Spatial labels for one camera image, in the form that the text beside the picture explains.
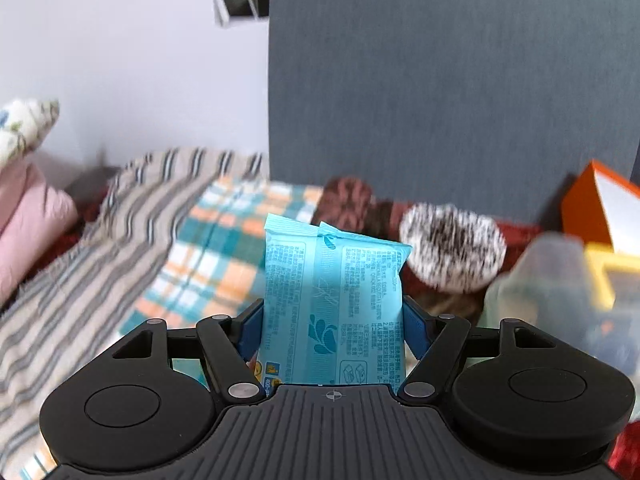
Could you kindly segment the black white speckled cloth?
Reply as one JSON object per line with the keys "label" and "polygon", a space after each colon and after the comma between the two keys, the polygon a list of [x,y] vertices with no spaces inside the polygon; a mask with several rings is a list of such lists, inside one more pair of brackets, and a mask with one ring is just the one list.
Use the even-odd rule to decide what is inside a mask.
{"label": "black white speckled cloth", "polygon": [[493,218],[451,204],[411,206],[398,234],[411,247],[408,268],[440,292],[477,292],[497,276],[506,258],[506,239]]}

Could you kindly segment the blue wet wipes pack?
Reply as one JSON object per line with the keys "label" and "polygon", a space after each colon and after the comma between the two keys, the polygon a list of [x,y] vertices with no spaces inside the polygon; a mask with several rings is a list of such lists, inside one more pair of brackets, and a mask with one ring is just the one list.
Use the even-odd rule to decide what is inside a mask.
{"label": "blue wet wipes pack", "polygon": [[400,271],[408,245],[270,214],[256,376],[280,384],[388,385],[405,379]]}

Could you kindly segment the plaid teal orange blanket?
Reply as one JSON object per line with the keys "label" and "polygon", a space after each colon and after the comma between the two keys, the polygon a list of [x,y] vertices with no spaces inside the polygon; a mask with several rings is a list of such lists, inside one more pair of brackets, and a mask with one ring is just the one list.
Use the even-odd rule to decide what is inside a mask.
{"label": "plaid teal orange blanket", "polygon": [[[180,224],[162,267],[106,347],[147,318],[163,318],[178,328],[213,314],[239,313],[265,288],[263,226],[268,214],[309,221],[320,195],[316,186],[265,179],[214,181]],[[47,474],[54,463],[39,435],[36,453]],[[31,477],[32,464],[29,460],[18,477],[8,479],[46,475]]]}

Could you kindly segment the clear plastic storage box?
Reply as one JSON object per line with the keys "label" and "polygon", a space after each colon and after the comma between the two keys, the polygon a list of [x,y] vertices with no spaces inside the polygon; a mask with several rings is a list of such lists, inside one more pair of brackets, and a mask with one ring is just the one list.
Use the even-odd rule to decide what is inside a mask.
{"label": "clear plastic storage box", "polygon": [[625,271],[605,274],[622,298],[603,307],[575,237],[544,233],[527,246],[511,271],[488,287],[479,326],[496,328],[519,318],[616,367],[639,382],[639,281]]}

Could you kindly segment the brown crocheted scarf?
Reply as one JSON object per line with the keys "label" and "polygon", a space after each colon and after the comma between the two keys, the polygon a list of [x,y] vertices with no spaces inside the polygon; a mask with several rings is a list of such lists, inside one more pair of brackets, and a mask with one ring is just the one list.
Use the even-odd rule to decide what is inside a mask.
{"label": "brown crocheted scarf", "polygon": [[373,188],[359,178],[334,177],[324,186],[311,223],[407,244],[400,224],[412,206],[404,200],[376,197]]}

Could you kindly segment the striped grey beige blanket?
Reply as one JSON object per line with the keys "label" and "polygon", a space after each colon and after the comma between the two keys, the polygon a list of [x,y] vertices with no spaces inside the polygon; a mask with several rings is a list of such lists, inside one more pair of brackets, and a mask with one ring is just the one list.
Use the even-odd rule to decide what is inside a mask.
{"label": "striped grey beige blanket", "polygon": [[23,287],[1,315],[1,472],[47,472],[36,449],[46,396],[106,347],[149,286],[180,224],[214,181],[262,180],[262,154],[172,148],[119,170],[79,242]]}

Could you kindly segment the orange cardboard box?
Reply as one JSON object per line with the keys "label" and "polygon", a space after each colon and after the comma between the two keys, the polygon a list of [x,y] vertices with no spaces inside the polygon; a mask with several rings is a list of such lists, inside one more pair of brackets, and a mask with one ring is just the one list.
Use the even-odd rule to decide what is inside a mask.
{"label": "orange cardboard box", "polygon": [[562,229],[585,244],[597,243],[619,254],[638,257],[639,187],[597,160],[561,200]]}

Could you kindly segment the red patterned fleece blanket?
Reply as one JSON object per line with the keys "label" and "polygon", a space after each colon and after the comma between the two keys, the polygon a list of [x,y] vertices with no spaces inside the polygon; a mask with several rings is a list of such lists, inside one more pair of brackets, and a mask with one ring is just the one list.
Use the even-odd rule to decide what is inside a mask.
{"label": "red patterned fleece blanket", "polygon": [[611,479],[634,310],[593,249],[416,205],[398,242],[266,219],[240,315],[150,318],[44,401],[55,479]]}

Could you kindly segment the pink pillow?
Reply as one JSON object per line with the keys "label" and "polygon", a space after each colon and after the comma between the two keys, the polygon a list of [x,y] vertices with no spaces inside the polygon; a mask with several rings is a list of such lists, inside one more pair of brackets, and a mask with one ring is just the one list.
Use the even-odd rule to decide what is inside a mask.
{"label": "pink pillow", "polygon": [[78,220],[72,198],[27,159],[1,170],[1,303]]}

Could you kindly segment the floral white pillow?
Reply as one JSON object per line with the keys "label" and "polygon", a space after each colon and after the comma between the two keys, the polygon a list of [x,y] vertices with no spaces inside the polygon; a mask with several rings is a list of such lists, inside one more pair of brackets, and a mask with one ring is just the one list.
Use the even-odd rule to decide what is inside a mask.
{"label": "floral white pillow", "polygon": [[1,169],[43,144],[60,116],[58,100],[14,99],[1,107]]}

